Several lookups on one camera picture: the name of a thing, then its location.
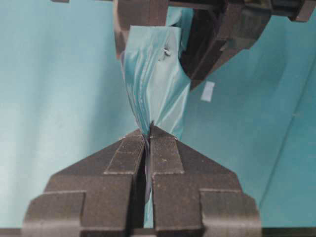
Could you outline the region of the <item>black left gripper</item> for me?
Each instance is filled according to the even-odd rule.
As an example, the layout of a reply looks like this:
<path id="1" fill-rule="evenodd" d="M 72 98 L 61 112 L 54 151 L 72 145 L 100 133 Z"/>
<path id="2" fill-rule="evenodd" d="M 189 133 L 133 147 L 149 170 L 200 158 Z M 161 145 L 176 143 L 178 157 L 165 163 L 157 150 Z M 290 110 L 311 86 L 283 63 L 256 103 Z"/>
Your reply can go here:
<path id="1" fill-rule="evenodd" d="M 194 15 L 181 65 L 191 89 L 258 40 L 271 15 L 307 22 L 314 0 L 168 0 L 167 6 L 193 8 Z"/>

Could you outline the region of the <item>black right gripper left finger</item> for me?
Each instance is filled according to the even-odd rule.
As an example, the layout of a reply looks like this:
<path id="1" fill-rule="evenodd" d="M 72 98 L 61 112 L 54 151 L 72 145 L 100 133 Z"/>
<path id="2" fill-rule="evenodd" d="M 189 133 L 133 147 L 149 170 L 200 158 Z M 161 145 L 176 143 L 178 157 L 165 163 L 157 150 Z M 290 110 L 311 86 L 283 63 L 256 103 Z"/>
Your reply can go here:
<path id="1" fill-rule="evenodd" d="M 139 130 L 52 175 L 26 212 L 25 237 L 126 237 L 144 225 L 145 142 Z"/>

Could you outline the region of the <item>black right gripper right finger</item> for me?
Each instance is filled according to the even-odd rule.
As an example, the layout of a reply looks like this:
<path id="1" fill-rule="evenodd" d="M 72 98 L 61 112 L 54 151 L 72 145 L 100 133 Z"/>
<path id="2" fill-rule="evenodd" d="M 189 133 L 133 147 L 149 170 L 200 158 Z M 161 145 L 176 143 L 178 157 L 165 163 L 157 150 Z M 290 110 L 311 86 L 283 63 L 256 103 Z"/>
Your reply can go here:
<path id="1" fill-rule="evenodd" d="M 157 236 L 261 236 L 256 202 L 233 171 L 156 126 L 150 161 Z"/>

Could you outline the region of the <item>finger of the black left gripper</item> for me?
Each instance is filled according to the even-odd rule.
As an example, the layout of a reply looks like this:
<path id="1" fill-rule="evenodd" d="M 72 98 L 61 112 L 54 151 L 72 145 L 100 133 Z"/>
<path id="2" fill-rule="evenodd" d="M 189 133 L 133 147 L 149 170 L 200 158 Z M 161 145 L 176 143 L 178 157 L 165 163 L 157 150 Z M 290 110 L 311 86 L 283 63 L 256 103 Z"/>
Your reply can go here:
<path id="1" fill-rule="evenodd" d="M 168 4 L 167 0 L 113 1 L 117 58 L 125 50 L 131 26 L 165 26 Z"/>

